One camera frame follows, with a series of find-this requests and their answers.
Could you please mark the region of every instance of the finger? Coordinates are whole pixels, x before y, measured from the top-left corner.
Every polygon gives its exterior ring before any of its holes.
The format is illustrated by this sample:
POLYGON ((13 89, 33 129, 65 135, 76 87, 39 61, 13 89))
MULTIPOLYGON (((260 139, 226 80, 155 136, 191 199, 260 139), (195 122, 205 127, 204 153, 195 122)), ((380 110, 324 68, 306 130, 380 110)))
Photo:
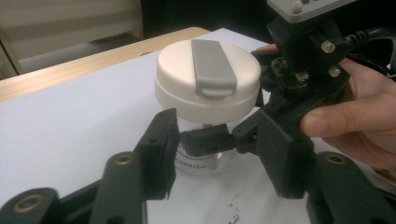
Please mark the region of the finger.
POLYGON ((277 51, 275 44, 265 45, 256 49, 257 51, 277 51))
POLYGON ((355 63, 349 59, 340 65, 350 74, 348 82, 354 99, 378 94, 385 90, 395 90, 395 83, 375 70, 355 63))
POLYGON ((312 137, 391 130, 396 128, 394 108, 396 96, 384 93, 358 101, 316 108, 303 117, 300 126, 305 134, 312 137))

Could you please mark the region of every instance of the wooden table edge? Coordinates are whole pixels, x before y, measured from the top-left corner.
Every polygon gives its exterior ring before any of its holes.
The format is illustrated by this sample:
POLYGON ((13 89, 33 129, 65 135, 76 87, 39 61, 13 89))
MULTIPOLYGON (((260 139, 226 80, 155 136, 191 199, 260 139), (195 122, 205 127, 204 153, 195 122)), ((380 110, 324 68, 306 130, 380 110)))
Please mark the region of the wooden table edge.
POLYGON ((104 51, 71 62, 57 64, 17 77, 0 80, 0 102, 13 99, 33 91, 54 86, 66 80, 84 76, 99 69, 131 60, 144 53, 163 49, 180 40, 205 35, 209 31, 191 27, 142 40, 131 45, 104 51))

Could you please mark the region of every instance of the white table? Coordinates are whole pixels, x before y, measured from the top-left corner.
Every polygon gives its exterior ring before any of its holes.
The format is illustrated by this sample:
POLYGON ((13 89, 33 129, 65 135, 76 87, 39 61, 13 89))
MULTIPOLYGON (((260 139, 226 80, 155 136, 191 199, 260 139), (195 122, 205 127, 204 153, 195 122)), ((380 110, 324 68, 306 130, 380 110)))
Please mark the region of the white table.
MULTIPOLYGON (((220 29, 199 38, 254 50, 264 43, 220 29)), ((0 104, 0 206, 32 188, 60 197, 101 178, 112 155, 133 150, 154 115, 158 52, 0 104)), ((320 149, 333 150, 316 140, 320 149)), ((285 200, 253 155, 219 172, 177 171, 170 200, 148 202, 148 223, 305 224, 305 200, 285 200)))

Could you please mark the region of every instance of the metal screw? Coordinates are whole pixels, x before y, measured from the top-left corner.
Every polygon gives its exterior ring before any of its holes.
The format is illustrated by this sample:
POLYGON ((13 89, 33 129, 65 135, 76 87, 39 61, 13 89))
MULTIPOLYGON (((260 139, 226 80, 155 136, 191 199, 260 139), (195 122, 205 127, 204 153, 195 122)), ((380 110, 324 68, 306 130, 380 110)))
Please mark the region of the metal screw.
POLYGON ((341 70, 336 66, 331 66, 327 72, 331 77, 338 77, 341 74, 341 70))
POLYGON ((295 73, 295 76, 299 82, 304 82, 306 79, 309 79, 309 74, 307 72, 295 73))
POLYGON ((325 53, 333 53, 335 51, 335 45, 334 43, 330 42, 329 40, 324 41, 321 45, 320 48, 323 50, 325 53))
POLYGON ((293 14, 301 13, 301 12, 303 11, 303 7, 304 7, 304 4, 303 4, 301 1, 295 1, 295 2, 293 3, 291 12, 292 12, 293 14))

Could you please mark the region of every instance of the white lid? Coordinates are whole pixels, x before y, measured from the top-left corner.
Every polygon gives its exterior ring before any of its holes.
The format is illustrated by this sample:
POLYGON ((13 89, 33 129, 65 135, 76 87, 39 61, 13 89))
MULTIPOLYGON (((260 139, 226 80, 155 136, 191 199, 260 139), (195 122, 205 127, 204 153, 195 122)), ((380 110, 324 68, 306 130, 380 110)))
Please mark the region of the white lid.
POLYGON ((260 87, 260 64, 244 49, 219 44, 236 76, 235 90, 224 96, 198 91, 191 40, 176 42, 158 57, 155 92, 164 108, 176 108, 178 117, 203 124, 235 121, 251 111, 260 87))

